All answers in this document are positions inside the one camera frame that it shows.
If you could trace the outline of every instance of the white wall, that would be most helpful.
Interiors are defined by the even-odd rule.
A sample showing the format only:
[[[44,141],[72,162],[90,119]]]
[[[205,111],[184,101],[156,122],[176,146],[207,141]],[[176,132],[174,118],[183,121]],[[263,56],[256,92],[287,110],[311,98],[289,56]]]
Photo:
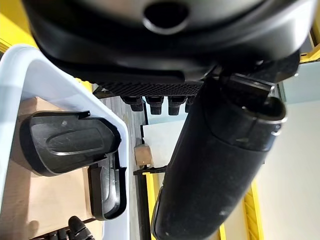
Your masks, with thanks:
[[[298,76],[283,81],[287,104],[320,100],[320,62],[301,64]]]
[[[320,101],[290,104],[257,175],[265,240],[320,239]]]

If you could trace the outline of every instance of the circular hole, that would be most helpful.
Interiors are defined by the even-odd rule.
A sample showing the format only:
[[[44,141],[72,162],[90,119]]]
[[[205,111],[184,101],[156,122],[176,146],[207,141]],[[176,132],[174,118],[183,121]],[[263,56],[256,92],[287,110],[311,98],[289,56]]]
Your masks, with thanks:
[[[144,26],[157,34],[175,34],[187,26],[188,8],[179,2],[157,2],[144,10]]]

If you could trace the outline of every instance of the black plastic cover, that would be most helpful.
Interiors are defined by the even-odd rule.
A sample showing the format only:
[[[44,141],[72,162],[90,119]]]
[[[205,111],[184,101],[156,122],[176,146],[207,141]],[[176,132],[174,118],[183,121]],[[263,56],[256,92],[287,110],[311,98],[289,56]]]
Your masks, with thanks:
[[[24,120],[20,144],[31,167],[55,176],[89,166],[118,150],[117,128],[89,111],[40,111]]]
[[[114,219],[125,211],[125,171],[125,167],[120,167],[118,152],[89,167],[91,212],[97,220]]]

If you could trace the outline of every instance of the yellow beam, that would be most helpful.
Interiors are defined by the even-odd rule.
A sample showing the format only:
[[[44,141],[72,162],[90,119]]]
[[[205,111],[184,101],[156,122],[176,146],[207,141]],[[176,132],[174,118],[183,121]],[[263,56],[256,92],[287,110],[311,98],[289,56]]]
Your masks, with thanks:
[[[159,194],[160,184],[157,174],[152,174],[149,172],[144,173],[146,177],[146,189],[148,193],[148,206],[149,206],[149,219],[151,224],[152,215],[154,212],[154,207]],[[156,240],[156,238],[151,235],[151,240]]]

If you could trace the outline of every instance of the black rubber foot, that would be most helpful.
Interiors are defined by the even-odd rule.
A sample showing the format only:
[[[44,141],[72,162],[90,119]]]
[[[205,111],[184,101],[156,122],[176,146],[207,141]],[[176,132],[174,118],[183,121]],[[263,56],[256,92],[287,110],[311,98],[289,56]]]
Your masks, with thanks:
[[[161,106],[150,106],[152,115],[161,115]]]
[[[180,106],[179,107],[169,107],[169,115],[170,116],[179,115],[179,109],[180,109]]]
[[[144,110],[144,105],[141,104],[131,104],[131,110],[134,112],[142,112]]]

